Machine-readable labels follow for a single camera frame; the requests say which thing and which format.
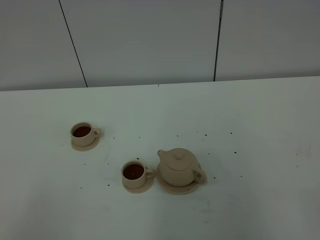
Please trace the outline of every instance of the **saucer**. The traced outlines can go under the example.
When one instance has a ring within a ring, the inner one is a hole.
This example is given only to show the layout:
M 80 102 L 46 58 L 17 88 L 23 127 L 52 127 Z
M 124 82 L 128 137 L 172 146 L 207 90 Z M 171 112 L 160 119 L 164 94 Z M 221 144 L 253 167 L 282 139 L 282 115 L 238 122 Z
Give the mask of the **saucer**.
M 122 185 L 125 190 L 127 190 L 129 193 L 132 194 L 142 194 L 146 192 L 149 188 L 151 188 L 152 184 L 154 183 L 154 177 L 148 178 L 144 185 L 138 188 L 128 188 L 124 183 L 122 182 Z
M 97 146 L 99 141 L 100 141 L 100 137 L 96 137 L 94 139 L 94 141 L 91 144 L 89 144 L 88 146 L 78 146 L 78 145 L 75 145 L 74 141 L 71 139 L 71 146 L 74 150 L 77 150 L 79 152 L 85 152 L 85 151 L 89 151 L 89 150 L 93 149 L 95 146 Z
M 200 183 L 197 183 L 196 181 L 193 181 L 193 182 L 191 182 L 190 184 L 188 184 L 186 186 L 172 186 L 162 178 L 159 165 L 155 170 L 155 176 L 156 176 L 156 180 L 158 181 L 160 186 L 170 194 L 176 194 L 176 195 L 188 194 L 188 193 L 191 193 L 194 190 L 196 190 L 197 187 L 199 187 L 199 185 L 200 185 Z

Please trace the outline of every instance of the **white table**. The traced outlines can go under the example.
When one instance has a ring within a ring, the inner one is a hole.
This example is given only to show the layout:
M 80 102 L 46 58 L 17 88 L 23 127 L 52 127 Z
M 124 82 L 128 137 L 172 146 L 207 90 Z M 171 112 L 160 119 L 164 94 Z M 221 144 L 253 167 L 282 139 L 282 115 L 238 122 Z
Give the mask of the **white table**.
M 0 112 L 0 239 L 319 239 L 320 77 L 1 92 Z M 104 133 L 87 152 L 81 121 Z M 124 190 L 125 162 L 178 147 L 207 185 Z

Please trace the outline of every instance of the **brown liquid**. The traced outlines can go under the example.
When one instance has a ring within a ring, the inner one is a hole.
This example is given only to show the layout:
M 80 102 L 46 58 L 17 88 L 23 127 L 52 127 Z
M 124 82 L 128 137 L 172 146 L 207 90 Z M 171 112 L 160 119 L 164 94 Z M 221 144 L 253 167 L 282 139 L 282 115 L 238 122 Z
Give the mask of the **brown liquid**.
M 139 164 L 131 164 L 123 170 L 123 176 L 129 180 L 138 179 L 144 174 L 144 168 Z
M 91 131 L 91 127 L 89 126 L 81 126 L 78 127 L 74 132 L 73 132 L 73 136 L 75 136 L 76 138 L 81 138 L 84 137 L 86 135 L 88 135 Z

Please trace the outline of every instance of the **beige teapot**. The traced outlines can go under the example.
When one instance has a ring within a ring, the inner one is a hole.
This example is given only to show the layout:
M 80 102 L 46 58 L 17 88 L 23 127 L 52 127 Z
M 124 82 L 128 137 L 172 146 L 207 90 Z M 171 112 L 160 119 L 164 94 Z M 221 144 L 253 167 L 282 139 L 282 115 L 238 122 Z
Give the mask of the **beige teapot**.
M 193 181 L 199 184 L 207 182 L 207 175 L 200 169 L 198 160 L 191 151 L 174 148 L 169 151 L 159 150 L 157 154 L 160 157 L 159 170 L 168 184 L 182 187 Z

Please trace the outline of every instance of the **beige teacup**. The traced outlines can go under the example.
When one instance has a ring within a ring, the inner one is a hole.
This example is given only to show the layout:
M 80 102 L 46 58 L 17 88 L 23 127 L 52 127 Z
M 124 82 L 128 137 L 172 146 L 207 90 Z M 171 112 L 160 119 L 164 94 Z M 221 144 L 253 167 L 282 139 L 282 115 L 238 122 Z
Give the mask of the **beige teacup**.
M 70 130 L 73 144 L 79 147 L 85 147 L 94 142 L 102 134 L 100 128 L 93 128 L 88 122 L 79 122 Z
M 155 177 L 155 171 L 139 161 L 128 161 L 121 169 L 122 183 L 129 189 L 138 189 Z

